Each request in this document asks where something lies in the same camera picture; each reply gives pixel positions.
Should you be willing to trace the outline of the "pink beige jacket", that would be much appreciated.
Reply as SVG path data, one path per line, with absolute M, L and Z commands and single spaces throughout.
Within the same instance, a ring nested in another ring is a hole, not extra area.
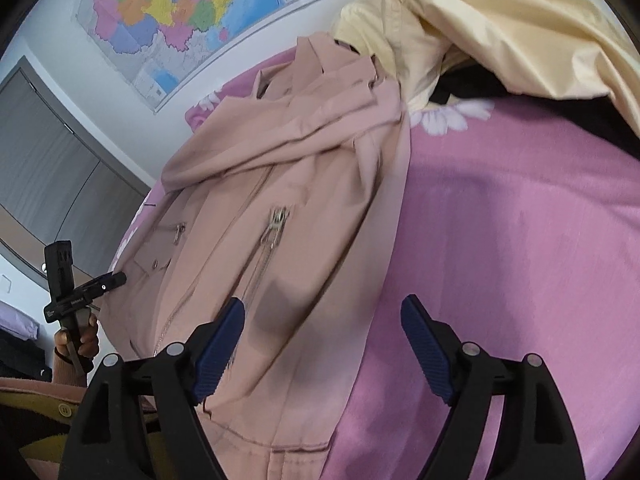
M 101 302 L 125 359 L 245 308 L 221 381 L 198 402 L 231 479 L 317 479 L 359 373 L 410 158 L 398 81 L 317 32 L 226 96 L 169 159 L 162 198 Z

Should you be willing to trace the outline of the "purple cloth in background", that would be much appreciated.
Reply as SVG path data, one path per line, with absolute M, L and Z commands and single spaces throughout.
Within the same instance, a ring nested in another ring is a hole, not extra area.
M 0 302 L 0 328 L 21 340 L 36 341 L 39 324 L 24 312 Z

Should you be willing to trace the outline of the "grey wardrobe doors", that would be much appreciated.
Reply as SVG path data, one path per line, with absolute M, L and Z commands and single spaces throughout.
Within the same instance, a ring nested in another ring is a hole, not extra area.
M 105 273 L 149 187 L 81 125 L 26 60 L 1 83 L 1 247 L 37 281 L 72 244 L 79 283 Z

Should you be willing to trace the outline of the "pink floral bed sheet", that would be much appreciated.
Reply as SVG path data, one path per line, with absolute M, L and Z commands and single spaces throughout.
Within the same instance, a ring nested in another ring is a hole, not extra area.
M 412 130 L 392 263 L 323 474 L 410 479 L 435 442 L 446 408 L 399 322 L 413 293 L 496 356 L 541 353 L 602 479 L 639 426 L 638 162 L 526 99 L 460 114 L 444 134 Z

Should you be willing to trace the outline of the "cream yellow garment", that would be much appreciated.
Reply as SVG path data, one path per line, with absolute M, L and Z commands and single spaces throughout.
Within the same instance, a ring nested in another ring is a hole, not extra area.
M 410 110 L 473 60 L 516 94 L 606 96 L 639 128 L 639 52 L 605 0 L 354 0 L 332 34 L 376 56 Z

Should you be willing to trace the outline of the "colourful wall map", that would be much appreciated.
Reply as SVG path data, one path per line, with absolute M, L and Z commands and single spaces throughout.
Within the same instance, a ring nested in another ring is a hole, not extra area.
M 156 110 L 240 32 L 294 0 L 80 0 L 77 21 Z

